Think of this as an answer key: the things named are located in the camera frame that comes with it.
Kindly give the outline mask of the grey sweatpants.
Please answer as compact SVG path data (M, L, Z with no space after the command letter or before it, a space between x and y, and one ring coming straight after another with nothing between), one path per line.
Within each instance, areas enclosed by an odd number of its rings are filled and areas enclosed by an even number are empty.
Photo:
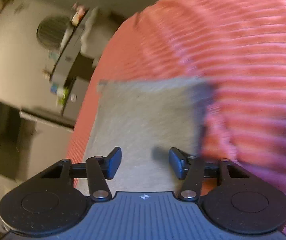
M101 81L99 105L85 158L119 147L121 164L112 180L118 191L177 192L182 182L168 161L170 148L200 154L201 130L212 89L201 78Z

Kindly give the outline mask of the grey cabinet with knob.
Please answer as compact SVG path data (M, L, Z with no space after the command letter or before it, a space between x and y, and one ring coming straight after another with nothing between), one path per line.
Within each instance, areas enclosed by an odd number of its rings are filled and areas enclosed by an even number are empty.
M61 116L71 121L76 121L84 97L87 92L89 81L80 77L75 77L68 87L68 94L63 104Z

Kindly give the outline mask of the grey dressing table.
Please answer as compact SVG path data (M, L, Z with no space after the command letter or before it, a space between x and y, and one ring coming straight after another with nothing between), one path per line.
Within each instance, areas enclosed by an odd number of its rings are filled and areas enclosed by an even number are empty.
M65 29L55 66L51 72L44 73L50 83L59 86L69 86L76 77L89 81L93 74L90 66L93 59L81 55L81 38L95 22L99 9L88 9L78 3L72 9L75 12Z

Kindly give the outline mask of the red ribbed bedspread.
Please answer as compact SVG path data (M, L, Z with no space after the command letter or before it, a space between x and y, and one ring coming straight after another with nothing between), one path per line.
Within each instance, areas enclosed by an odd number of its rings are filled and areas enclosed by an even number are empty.
M128 18L94 71L68 157L84 155L100 80L180 76L214 86L203 153L286 193L286 0L159 0Z

